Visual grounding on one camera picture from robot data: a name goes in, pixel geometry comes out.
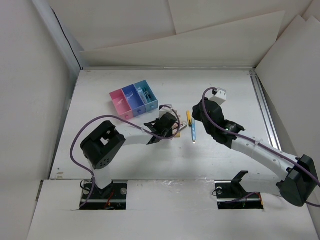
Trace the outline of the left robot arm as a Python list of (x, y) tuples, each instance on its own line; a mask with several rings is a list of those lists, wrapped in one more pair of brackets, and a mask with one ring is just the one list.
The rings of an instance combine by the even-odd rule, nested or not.
[(83, 155), (90, 162), (95, 176), (95, 194), (103, 199), (111, 194), (113, 180), (110, 175), (109, 164), (122, 147), (153, 145), (164, 138), (171, 138), (175, 128), (174, 125), (178, 122), (176, 116), (166, 112), (156, 120), (144, 124), (152, 134), (148, 134), (146, 130), (127, 126), (117, 131), (116, 126), (111, 121), (102, 122), (80, 144)]

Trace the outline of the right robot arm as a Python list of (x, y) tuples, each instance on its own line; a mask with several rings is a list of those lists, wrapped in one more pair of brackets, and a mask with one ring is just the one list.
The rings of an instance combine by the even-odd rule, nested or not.
[(226, 185), (226, 194), (232, 199), (230, 204), (261, 192), (279, 195), (288, 203), (302, 207), (319, 186), (317, 170), (311, 157), (287, 154), (259, 139), (244, 135), (244, 127), (225, 119), (222, 108), (215, 101), (203, 98), (193, 106), (192, 117), (203, 124), (206, 133), (217, 143), (250, 157), (276, 175), (273, 180), (253, 179), (254, 185), (249, 186), (244, 180), (249, 171), (241, 170)]

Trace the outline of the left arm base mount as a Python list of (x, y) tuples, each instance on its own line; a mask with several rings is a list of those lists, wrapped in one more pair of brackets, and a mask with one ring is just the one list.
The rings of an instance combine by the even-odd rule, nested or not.
[(127, 181), (113, 181), (106, 191), (99, 191), (94, 187), (89, 196), (92, 182), (82, 180), (80, 182), (81, 199), (79, 203), (80, 210), (126, 210), (127, 206)]

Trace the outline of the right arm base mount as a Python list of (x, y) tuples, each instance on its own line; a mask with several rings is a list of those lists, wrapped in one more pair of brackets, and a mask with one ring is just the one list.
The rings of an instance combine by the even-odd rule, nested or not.
[(249, 172), (240, 171), (231, 180), (215, 180), (215, 190), (212, 196), (216, 196), (219, 210), (263, 210), (264, 205), (260, 192), (247, 192), (241, 181)]

